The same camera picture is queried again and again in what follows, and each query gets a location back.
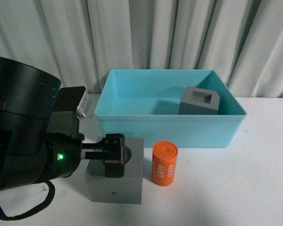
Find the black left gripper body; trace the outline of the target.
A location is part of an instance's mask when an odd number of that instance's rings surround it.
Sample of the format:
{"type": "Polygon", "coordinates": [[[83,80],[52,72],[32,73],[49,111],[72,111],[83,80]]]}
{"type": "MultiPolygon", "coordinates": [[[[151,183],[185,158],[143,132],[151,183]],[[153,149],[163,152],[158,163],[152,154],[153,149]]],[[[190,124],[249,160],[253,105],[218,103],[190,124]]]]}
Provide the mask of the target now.
{"type": "Polygon", "coordinates": [[[66,178],[78,168],[81,159],[108,160],[105,141],[84,144],[79,119],[72,111],[53,112],[47,127],[45,178],[66,178]]]}

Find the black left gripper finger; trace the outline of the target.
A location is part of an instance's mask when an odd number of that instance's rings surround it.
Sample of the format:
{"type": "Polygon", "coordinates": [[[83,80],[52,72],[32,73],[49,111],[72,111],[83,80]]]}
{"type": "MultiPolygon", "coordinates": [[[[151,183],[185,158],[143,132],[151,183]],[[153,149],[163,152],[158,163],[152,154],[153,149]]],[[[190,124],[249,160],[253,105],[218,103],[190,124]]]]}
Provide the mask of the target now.
{"type": "Polygon", "coordinates": [[[124,147],[125,146],[125,136],[124,134],[114,133],[106,134],[99,141],[100,147],[124,147]]]}
{"type": "Polygon", "coordinates": [[[125,175],[125,165],[130,161],[132,151],[125,151],[125,160],[123,163],[104,163],[106,178],[122,178],[125,175]]]}

